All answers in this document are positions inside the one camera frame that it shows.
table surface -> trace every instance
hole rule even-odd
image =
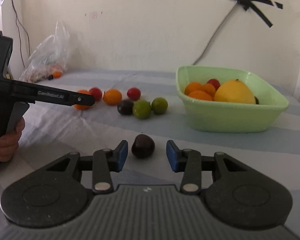
[[[227,134],[200,132],[187,125],[184,106],[177,97],[174,73],[80,71],[41,84],[72,91],[94,86],[101,90],[116,88],[123,95],[136,86],[146,100],[165,97],[169,109],[165,115],[138,120],[121,116],[116,107],[104,102],[86,111],[42,102],[31,104],[24,115],[26,128],[16,155],[9,163],[0,165],[0,194],[12,182],[70,151],[92,155],[98,149],[114,149],[121,140],[127,140],[131,147],[134,138],[145,133],[155,141],[153,156],[138,160],[129,152],[123,171],[111,174],[114,186],[128,183],[179,185],[182,174],[172,172],[166,158],[165,146],[169,139],[180,149],[192,148],[206,156],[223,151],[290,190],[293,208],[286,226],[300,236],[300,104],[281,88],[276,87],[290,106],[267,131]],[[211,173],[202,172],[202,187],[211,183]],[[82,184],[90,187],[91,172],[83,172]],[[0,210],[0,230],[6,225]]]

plastic bowl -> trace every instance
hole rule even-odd
[[[260,105],[203,101],[183,92],[190,82],[205,84],[216,78],[221,84],[230,79],[244,82]],[[210,132],[262,132],[289,106],[289,101],[269,83],[243,70],[183,66],[176,73],[178,96],[182,99],[192,128]]]

human hand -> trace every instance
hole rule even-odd
[[[7,162],[12,158],[14,152],[19,147],[18,141],[25,125],[25,120],[22,117],[14,131],[0,137],[0,162]]]

cherry tomato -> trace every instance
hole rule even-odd
[[[127,96],[130,100],[137,101],[141,97],[141,92],[138,88],[130,88],[127,92]]]
[[[60,71],[55,71],[52,73],[52,75],[53,75],[53,78],[59,78],[62,76],[62,73]]]
[[[79,90],[77,91],[78,93],[82,93],[82,94],[87,94],[87,95],[90,95],[89,91],[87,90]],[[78,110],[86,110],[86,109],[89,109],[90,106],[82,106],[82,105],[73,105],[75,109],[78,109]]]
[[[218,88],[220,87],[219,80],[215,78],[210,79],[207,83],[213,85],[216,90],[218,90]]]
[[[102,98],[102,91],[99,88],[91,88],[89,93],[93,95],[96,101],[100,101]]]
[[[103,95],[103,101],[110,106],[116,106],[122,100],[122,94],[117,89],[110,89]]]

electrical cable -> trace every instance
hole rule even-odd
[[[16,14],[16,26],[17,26],[17,28],[18,28],[19,40],[20,40],[20,55],[21,55],[21,60],[22,60],[23,67],[25,68],[25,63],[24,63],[24,61],[23,61],[22,51],[21,51],[21,45],[22,45],[22,42],[21,42],[21,36],[20,36],[20,29],[19,29],[19,26],[18,26],[18,24],[17,24],[17,21],[18,21],[18,23],[20,24],[20,26],[23,28],[24,32],[26,33],[26,35],[27,35],[27,37],[28,37],[28,49],[29,49],[29,54],[31,54],[31,51],[30,51],[30,39],[29,39],[29,34],[28,34],[27,30],[24,28],[24,26],[22,25],[22,23],[21,23],[20,20],[19,20],[18,13],[17,13],[16,8],[15,8],[15,6],[14,6],[13,0],[11,0],[11,3],[12,3],[12,8],[13,8],[15,14]]]
[[[204,47],[202,53],[200,54],[200,56],[193,62],[192,65],[196,65],[199,60],[202,59],[202,57],[204,56],[205,52],[207,51],[211,41],[213,40],[214,36],[216,35],[216,33],[218,32],[218,30],[220,29],[220,27],[223,25],[223,23],[227,20],[227,18],[230,16],[230,14],[234,11],[234,8],[237,6],[237,1],[235,2],[235,5],[231,8],[231,10],[228,12],[228,14],[223,18],[222,22],[219,24],[219,26],[215,29],[214,33],[212,34],[211,38],[209,39],[207,45]]]

